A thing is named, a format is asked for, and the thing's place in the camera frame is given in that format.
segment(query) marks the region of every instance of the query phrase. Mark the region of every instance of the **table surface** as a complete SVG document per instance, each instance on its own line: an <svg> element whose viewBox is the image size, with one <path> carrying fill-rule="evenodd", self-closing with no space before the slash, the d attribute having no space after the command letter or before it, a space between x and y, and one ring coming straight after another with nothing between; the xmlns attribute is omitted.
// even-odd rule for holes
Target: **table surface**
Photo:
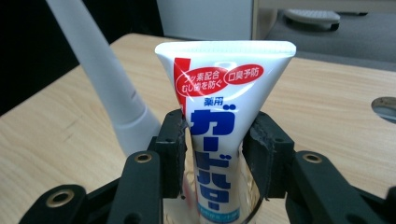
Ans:
<svg viewBox="0 0 396 224"><path fill-rule="evenodd" d="M127 35L112 45L159 120L178 108L154 48L165 39ZM396 73L293 58L262 111L296 143L327 156L350 184L385 197L396 185L396 125L371 102L396 96ZM118 178L123 155L81 67L0 118L0 223L16 223L47 190L88 192ZM262 205L258 223L288 223L284 200Z"/></svg>

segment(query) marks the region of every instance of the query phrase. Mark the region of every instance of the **bolt hole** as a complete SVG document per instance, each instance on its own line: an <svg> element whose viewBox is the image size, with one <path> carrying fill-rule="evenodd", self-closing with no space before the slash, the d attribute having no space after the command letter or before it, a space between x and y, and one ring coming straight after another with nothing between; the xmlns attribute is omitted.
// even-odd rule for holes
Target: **bolt hole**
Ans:
<svg viewBox="0 0 396 224"><path fill-rule="evenodd" d="M142 217L138 213L131 213L124 219L124 224L139 224Z"/></svg>
<svg viewBox="0 0 396 224"><path fill-rule="evenodd" d="M47 199L47 206L54 208L69 203L74 198L74 192L71 189L61 189L51 194Z"/></svg>
<svg viewBox="0 0 396 224"><path fill-rule="evenodd" d="M303 155L303 158L306 161L309 161L309 162L312 162L312 163L321 163L322 162L321 157L319 157L317 155L314 155L314 154L305 154L305 155Z"/></svg>
<svg viewBox="0 0 396 224"><path fill-rule="evenodd" d="M148 162L151 161L151 155L150 154L140 154L134 157L134 160L140 163Z"/></svg>

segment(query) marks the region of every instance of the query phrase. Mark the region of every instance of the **toothpaste tube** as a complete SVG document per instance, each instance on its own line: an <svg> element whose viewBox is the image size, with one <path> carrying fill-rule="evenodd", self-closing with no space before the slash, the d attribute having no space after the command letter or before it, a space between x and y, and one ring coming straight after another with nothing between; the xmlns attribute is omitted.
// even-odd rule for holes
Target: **toothpaste tube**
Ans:
<svg viewBox="0 0 396 224"><path fill-rule="evenodd" d="M243 220L238 149L295 51L286 41L170 42L155 49L190 128L202 223Z"/></svg>

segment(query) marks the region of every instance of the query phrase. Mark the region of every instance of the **dark background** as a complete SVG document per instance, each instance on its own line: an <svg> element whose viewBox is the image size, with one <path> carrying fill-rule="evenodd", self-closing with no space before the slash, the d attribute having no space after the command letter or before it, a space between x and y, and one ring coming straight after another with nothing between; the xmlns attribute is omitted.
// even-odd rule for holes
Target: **dark background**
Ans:
<svg viewBox="0 0 396 224"><path fill-rule="evenodd" d="M156 0L85 0L106 40L163 36ZM0 3L0 116L48 86L78 61L45 0Z"/></svg>

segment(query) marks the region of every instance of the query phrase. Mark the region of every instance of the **white object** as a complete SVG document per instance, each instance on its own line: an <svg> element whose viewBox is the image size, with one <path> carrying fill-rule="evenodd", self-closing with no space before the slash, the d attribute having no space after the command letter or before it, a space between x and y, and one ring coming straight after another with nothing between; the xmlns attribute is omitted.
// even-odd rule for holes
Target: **white object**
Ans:
<svg viewBox="0 0 396 224"><path fill-rule="evenodd" d="M293 20L308 24L330 24L331 30L338 29L340 23L340 15L334 11L325 10L301 10L301 9L287 9L284 15Z"/></svg>
<svg viewBox="0 0 396 224"><path fill-rule="evenodd" d="M47 0L99 95L125 155L146 150L160 122L142 101L81 0Z"/></svg>
<svg viewBox="0 0 396 224"><path fill-rule="evenodd" d="M261 0L266 8L395 13L393 0Z"/></svg>
<svg viewBox="0 0 396 224"><path fill-rule="evenodd" d="M192 41L155 49L188 122L201 223L237 223L238 149L296 48L285 41Z"/></svg>

